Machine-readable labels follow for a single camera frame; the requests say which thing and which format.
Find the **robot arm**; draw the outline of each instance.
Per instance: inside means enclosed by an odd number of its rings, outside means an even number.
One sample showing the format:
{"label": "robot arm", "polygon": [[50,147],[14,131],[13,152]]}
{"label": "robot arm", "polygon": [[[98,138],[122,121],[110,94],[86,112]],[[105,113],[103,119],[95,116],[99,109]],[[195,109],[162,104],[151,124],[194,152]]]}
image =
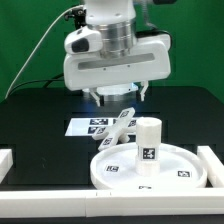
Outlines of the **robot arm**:
{"label": "robot arm", "polygon": [[65,40],[64,75],[70,90],[93,92],[97,87],[168,77],[170,36],[136,37],[133,3],[140,2],[175,0],[85,0],[86,26]]}

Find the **black wire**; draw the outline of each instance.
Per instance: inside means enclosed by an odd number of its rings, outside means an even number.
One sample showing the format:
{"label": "black wire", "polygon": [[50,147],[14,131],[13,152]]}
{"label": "black wire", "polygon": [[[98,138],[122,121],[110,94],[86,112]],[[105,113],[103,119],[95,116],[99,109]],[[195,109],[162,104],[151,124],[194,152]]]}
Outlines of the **black wire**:
{"label": "black wire", "polygon": [[64,73],[61,73],[59,75],[56,75],[55,77],[53,77],[52,79],[50,79],[49,81],[47,81],[47,83],[43,86],[43,88],[47,88],[52,82],[55,81],[55,79],[59,79],[61,77],[64,77]]}
{"label": "black wire", "polygon": [[28,82],[24,82],[24,83],[21,83],[17,86],[15,86],[10,92],[9,92],[9,96],[16,90],[18,89],[19,87],[21,86],[25,86],[25,85],[28,85],[28,84],[32,84],[32,83],[40,83],[40,82],[61,82],[61,81],[64,81],[63,79],[43,79],[43,80],[32,80],[32,81],[28,81]]}

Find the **white bar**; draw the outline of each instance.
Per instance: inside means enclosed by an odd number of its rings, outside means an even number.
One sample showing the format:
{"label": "white bar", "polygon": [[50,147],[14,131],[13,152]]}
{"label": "white bar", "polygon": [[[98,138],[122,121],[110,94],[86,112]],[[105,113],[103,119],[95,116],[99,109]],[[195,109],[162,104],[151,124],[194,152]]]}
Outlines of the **white bar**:
{"label": "white bar", "polygon": [[0,218],[85,217],[85,191],[0,192]]}
{"label": "white bar", "polygon": [[213,187],[224,187],[224,166],[209,146],[199,146],[198,157],[208,172],[208,179]]}
{"label": "white bar", "polygon": [[0,218],[224,214],[224,189],[0,192]]}
{"label": "white bar", "polygon": [[224,214],[224,189],[97,194],[86,201],[87,217]]}
{"label": "white bar", "polygon": [[13,164],[12,150],[1,149],[0,150],[0,184],[5,178],[6,174],[9,172],[12,164]]}

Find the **black table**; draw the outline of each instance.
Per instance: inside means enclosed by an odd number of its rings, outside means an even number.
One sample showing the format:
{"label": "black table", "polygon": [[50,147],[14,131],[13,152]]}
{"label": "black table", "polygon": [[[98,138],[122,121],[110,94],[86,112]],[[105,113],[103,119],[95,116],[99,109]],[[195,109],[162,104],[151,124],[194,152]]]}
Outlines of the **black table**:
{"label": "black table", "polygon": [[[66,89],[24,89],[0,104],[0,148],[12,148],[14,165],[0,191],[94,189],[89,165],[100,142],[65,137],[71,118],[117,117],[134,107],[136,117],[163,121],[162,142],[196,152],[209,145],[224,156],[224,105],[198,87],[153,87],[145,102],[127,99],[97,107]],[[0,223],[223,223],[224,216],[146,216],[17,219]]]}

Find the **green backdrop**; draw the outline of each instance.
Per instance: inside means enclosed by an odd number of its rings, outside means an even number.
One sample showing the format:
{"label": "green backdrop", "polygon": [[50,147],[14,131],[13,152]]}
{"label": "green backdrop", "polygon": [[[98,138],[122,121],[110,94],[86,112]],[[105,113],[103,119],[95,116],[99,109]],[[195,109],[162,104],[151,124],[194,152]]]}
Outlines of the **green backdrop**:
{"label": "green backdrop", "polygon": [[[53,20],[77,0],[1,0],[0,101],[31,51]],[[137,30],[144,24],[139,6]],[[174,5],[150,6],[151,21],[173,36],[172,74],[152,85],[200,86],[224,102],[224,0],[178,0]],[[50,79],[63,72],[65,36],[73,22],[60,20],[17,84]]]}

